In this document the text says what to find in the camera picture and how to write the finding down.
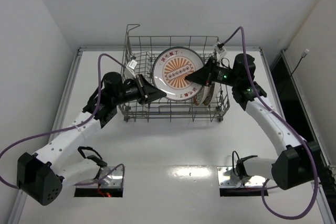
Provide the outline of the floral plate brown rim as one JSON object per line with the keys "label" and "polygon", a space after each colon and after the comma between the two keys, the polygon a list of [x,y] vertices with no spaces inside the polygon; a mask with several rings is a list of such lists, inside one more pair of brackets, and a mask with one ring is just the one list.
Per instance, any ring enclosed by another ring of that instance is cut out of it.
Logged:
{"label": "floral plate brown rim", "polygon": [[203,87],[200,89],[199,93],[194,97],[194,99],[193,99],[193,103],[194,103],[196,106],[202,105],[203,102],[205,101],[205,99],[207,98],[208,93],[209,93],[209,87],[207,87],[207,86],[203,86]]}
{"label": "floral plate brown rim", "polygon": [[206,99],[204,100],[204,105],[210,105],[211,103],[216,101],[216,97],[220,91],[221,85],[219,83],[213,82],[211,87],[209,88]]}

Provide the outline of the floral plate brown rim front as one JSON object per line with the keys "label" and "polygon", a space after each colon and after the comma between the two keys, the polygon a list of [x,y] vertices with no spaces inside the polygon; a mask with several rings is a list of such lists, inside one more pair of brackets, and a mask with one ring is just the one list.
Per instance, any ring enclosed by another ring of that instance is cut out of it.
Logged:
{"label": "floral plate brown rim front", "polygon": [[194,99],[193,99],[193,103],[194,103],[196,106],[202,105],[203,102],[205,101],[205,99],[207,98],[208,93],[209,93],[209,87],[207,87],[207,86],[203,86],[203,87],[200,89],[199,93],[194,97]]}

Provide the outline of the white plate red characters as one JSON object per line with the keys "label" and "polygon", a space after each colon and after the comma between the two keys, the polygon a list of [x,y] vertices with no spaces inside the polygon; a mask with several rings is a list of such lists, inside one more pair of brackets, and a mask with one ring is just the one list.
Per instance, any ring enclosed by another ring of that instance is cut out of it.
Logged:
{"label": "white plate red characters", "polygon": [[195,97],[202,86],[187,81],[186,76],[204,66],[204,60],[195,51],[172,47],[158,55],[152,66],[152,80],[156,88],[172,101],[186,101]]}

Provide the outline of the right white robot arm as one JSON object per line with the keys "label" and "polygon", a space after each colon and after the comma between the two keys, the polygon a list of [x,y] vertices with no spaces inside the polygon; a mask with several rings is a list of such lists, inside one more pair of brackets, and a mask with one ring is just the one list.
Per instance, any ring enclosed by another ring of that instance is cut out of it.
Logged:
{"label": "right white robot arm", "polygon": [[240,158],[235,167],[236,177],[243,180],[261,176],[273,180],[283,190],[317,179],[314,160],[320,155],[318,143],[306,142],[300,135],[295,135],[289,124],[271,108],[266,92],[254,81],[254,61],[251,55],[238,54],[233,67],[224,68],[210,57],[204,67],[185,79],[204,87],[213,83],[230,86],[234,100],[272,142],[277,159],[256,155]]}

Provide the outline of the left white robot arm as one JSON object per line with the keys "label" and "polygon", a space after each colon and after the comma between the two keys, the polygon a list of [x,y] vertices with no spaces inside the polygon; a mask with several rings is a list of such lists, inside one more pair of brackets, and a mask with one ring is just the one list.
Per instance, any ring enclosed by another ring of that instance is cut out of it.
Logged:
{"label": "left white robot arm", "polygon": [[51,204],[64,187],[97,178],[107,164],[90,156],[83,162],[63,167],[68,157],[90,136],[103,129],[117,114],[121,104],[141,105],[166,97],[166,93],[138,74],[123,80],[117,72],[106,73],[97,90],[68,129],[33,154],[24,153],[17,161],[17,186],[42,206]]}

